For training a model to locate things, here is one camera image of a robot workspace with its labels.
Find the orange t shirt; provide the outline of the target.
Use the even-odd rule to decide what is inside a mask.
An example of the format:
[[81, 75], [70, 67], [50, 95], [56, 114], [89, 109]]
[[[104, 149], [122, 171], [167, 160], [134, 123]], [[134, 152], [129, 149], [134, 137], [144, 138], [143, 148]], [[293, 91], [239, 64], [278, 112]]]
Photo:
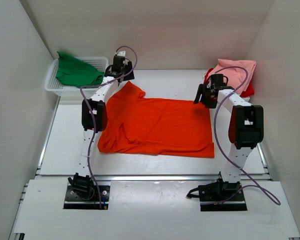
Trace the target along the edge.
[[105, 154], [214, 158], [210, 110], [190, 100], [147, 98], [128, 82], [106, 103], [108, 123], [98, 140]]

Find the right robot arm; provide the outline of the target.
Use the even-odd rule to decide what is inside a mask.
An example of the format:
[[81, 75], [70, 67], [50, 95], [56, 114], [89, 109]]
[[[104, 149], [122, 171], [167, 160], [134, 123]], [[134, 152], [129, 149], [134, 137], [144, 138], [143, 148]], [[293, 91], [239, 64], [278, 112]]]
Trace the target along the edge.
[[225, 107], [230, 113], [228, 139], [231, 143], [228, 163], [220, 178], [212, 185], [214, 195], [226, 200], [240, 189], [241, 170], [252, 150], [264, 138], [264, 110], [253, 105], [228, 86], [229, 79], [221, 73], [212, 74], [207, 82], [198, 86], [194, 104], [201, 103], [209, 109]]

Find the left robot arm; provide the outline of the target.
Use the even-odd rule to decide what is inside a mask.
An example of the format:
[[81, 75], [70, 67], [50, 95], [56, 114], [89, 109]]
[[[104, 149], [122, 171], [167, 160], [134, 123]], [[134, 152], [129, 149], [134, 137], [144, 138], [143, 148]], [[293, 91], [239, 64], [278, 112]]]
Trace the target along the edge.
[[103, 204], [104, 197], [92, 171], [93, 147], [96, 144], [97, 133], [104, 131], [108, 124], [107, 101], [123, 81], [134, 79], [134, 67], [132, 61], [127, 59], [125, 51], [116, 52], [112, 64], [105, 69], [102, 83], [96, 86], [96, 92], [87, 98], [84, 93], [87, 87], [80, 88], [83, 97], [81, 124], [84, 133], [80, 163], [82, 164], [83, 159], [86, 159], [86, 169], [89, 174], [82, 176], [76, 173], [68, 178], [68, 182], [72, 191], [85, 201], [93, 199], [100, 205]]

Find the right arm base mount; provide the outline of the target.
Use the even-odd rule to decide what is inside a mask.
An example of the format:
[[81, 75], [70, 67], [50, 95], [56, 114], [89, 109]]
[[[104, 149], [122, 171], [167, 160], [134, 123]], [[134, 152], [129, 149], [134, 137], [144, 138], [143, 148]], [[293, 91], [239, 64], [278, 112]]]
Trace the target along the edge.
[[199, 199], [201, 212], [241, 212], [247, 211], [247, 204], [241, 183], [229, 183], [222, 179], [198, 185], [191, 189], [187, 199]]

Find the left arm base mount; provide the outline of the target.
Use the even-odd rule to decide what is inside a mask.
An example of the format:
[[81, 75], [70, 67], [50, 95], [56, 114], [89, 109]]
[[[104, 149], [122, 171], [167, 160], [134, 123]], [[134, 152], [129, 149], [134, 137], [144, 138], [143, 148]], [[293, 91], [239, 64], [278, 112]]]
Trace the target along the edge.
[[108, 210], [111, 193], [109, 184], [99, 185], [100, 197], [96, 186], [89, 188], [88, 193], [74, 189], [67, 185], [63, 208], [66, 210]]

